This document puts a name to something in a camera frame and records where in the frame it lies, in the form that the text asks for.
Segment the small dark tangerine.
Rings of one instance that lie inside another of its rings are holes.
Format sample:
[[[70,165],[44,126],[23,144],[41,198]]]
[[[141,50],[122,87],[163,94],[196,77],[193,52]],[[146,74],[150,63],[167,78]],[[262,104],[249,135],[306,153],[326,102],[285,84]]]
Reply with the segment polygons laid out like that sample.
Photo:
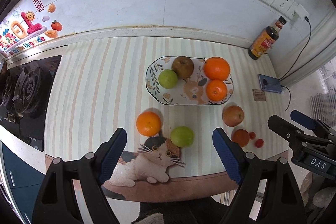
[[[232,133],[231,140],[240,145],[240,147],[245,147],[250,140],[249,133],[244,129],[238,129]]]

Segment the green apple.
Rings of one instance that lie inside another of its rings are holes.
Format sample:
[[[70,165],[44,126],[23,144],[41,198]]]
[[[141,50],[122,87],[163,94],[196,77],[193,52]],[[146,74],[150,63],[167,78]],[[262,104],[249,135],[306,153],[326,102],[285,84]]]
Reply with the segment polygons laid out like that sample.
[[[165,70],[159,74],[158,82],[165,89],[172,89],[178,82],[177,74],[172,70]]]
[[[177,147],[190,147],[194,142],[194,132],[186,126],[176,127],[170,134],[170,140]]]

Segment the blue cabinet door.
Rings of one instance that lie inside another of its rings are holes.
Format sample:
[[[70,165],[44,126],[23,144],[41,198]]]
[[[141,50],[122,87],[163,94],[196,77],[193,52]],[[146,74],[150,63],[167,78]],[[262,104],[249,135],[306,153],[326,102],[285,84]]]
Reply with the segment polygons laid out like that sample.
[[[45,175],[20,159],[4,144],[2,156],[14,201],[25,223],[31,223],[35,201]]]

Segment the small red cherry tomato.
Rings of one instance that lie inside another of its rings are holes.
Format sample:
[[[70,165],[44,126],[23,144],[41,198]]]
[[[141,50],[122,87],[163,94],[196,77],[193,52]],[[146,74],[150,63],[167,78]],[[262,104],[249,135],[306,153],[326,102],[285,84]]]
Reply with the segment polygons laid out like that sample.
[[[251,140],[255,139],[256,138],[255,132],[250,132],[249,137],[250,137]]]

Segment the small brown paper card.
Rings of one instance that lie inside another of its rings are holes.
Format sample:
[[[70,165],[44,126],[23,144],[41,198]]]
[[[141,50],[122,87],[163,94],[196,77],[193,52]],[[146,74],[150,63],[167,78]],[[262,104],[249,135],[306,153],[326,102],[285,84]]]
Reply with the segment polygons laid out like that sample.
[[[252,94],[255,102],[266,102],[266,95],[263,90],[253,89]]]

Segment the blue smartphone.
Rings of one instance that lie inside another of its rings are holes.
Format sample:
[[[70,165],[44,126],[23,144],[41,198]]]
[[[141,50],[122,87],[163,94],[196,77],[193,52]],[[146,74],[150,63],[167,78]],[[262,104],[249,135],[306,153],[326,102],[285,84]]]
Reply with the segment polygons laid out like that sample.
[[[266,75],[258,75],[260,89],[264,92],[270,92],[270,93],[282,93],[282,87],[280,84],[279,79],[266,76]]]

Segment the red yellow apple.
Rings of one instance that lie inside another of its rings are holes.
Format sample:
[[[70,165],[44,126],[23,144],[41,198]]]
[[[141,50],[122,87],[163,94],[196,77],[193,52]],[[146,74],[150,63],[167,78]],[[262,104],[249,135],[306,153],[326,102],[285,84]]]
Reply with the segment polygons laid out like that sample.
[[[223,110],[222,120],[229,127],[235,127],[244,120],[244,111],[240,106],[231,105]]]

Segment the medium orange on plate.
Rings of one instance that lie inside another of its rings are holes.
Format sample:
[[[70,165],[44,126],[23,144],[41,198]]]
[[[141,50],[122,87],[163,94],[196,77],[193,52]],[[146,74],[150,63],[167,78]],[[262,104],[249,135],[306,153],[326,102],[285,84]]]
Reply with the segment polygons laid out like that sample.
[[[221,80],[211,80],[206,86],[206,94],[211,101],[221,101],[227,95],[227,86]]]

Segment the dark soy sauce bottle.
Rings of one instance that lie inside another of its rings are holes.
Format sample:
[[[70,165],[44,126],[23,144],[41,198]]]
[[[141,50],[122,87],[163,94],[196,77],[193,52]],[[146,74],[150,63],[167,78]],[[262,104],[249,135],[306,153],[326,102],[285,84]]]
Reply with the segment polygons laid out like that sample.
[[[248,50],[249,56],[253,60],[258,60],[262,57],[279,38],[279,33],[286,23],[287,20],[283,16],[280,16],[274,25],[267,26],[250,46]]]

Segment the large orange on plate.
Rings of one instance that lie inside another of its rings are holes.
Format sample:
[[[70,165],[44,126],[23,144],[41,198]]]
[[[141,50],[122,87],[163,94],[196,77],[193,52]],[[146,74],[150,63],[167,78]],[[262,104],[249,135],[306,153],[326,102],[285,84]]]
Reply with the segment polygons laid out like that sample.
[[[203,71],[208,79],[224,81],[228,78],[231,68],[225,59],[211,57],[206,60]]]

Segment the oval floral ceramic plate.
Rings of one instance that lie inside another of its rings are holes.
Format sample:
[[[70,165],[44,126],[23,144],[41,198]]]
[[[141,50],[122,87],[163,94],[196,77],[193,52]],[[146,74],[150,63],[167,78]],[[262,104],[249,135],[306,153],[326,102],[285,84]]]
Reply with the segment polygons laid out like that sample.
[[[206,58],[192,57],[194,63],[193,74],[186,80],[179,80],[175,87],[166,89],[159,83],[159,75],[166,69],[171,69],[175,56],[162,56],[153,61],[145,76],[146,88],[149,94],[163,105],[222,105],[226,103],[234,92],[234,82],[231,76],[224,81],[227,95],[221,101],[212,101],[206,94],[209,79],[203,72]]]

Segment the striped cat print mat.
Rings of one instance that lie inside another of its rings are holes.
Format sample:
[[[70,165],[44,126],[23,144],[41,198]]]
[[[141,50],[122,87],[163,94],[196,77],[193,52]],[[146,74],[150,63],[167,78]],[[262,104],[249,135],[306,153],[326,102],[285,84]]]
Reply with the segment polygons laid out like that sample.
[[[132,188],[109,186],[129,201],[163,201],[210,196],[236,188],[226,174],[213,146],[213,130],[234,131],[222,120],[222,105],[163,105],[147,91],[147,67],[162,56],[200,59],[219,56],[231,68],[234,92],[230,105],[245,114],[240,128],[264,140],[261,148],[250,141],[245,147],[261,159],[288,155],[288,145],[268,129],[272,115],[284,115],[280,94],[266,94],[266,102],[255,102],[258,75],[274,75],[270,59],[252,60],[247,50],[225,44],[173,38],[107,38],[73,43],[66,47],[56,72],[46,116],[45,153],[64,160],[80,159],[95,151],[121,127],[127,131],[126,150],[134,152],[145,141],[136,128],[145,111],[158,114],[162,135],[178,126],[194,132],[194,142],[181,152],[185,166],[173,165],[167,183],[139,181]]]

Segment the orange near cat print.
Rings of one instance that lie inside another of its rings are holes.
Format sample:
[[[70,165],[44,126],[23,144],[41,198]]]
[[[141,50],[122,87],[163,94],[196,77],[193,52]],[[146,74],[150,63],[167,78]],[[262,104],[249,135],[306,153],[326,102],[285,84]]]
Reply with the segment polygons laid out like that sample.
[[[160,117],[151,111],[141,113],[136,120],[136,128],[143,136],[154,136],[161,131],[161,127]]]

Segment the black gas stove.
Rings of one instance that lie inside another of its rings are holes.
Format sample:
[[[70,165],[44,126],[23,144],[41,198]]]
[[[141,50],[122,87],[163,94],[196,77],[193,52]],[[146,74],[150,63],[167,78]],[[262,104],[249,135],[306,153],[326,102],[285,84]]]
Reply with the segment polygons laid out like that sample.
[[[42,152],[47,107],[60,60],[58,55],[18,65],[8,70],[1,83],[1,126]]]

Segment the brown russet apple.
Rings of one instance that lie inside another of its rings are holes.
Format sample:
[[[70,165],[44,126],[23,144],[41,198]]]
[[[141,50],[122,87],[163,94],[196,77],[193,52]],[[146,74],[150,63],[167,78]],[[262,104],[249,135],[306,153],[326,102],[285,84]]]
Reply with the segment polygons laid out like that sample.
[[[179,79],[187,79],[193,74],[194,63],[189,57],[178,56],[174,59],[171,69],[177,74]]]

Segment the green apple on plate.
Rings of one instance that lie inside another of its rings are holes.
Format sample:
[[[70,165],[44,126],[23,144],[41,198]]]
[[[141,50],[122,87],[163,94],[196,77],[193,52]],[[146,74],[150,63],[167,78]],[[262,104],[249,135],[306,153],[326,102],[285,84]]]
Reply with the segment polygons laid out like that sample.
[[[172,89],[178,82],[177,74],[172,70],[165,70],[159,74],[158,82],[165,89]]]

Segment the white wall charger plug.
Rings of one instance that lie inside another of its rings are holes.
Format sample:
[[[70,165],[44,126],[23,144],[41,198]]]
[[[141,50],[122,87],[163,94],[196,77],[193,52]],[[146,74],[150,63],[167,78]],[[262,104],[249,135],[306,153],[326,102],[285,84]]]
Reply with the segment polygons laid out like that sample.
[[[309,21],[309,13],[307,12],[307,10],[303,7],[302,4],[298,4],[295,8],[295,13],[302,19],[305,21]]]

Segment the colourful wall sticker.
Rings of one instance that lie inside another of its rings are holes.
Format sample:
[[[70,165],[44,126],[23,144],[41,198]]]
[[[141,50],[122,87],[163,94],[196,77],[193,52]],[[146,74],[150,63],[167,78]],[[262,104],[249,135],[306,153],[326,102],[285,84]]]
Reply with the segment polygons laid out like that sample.
[[[10,59],[56,39],[63,30],[54,2],[20,1],[1,21],[1,56]]]

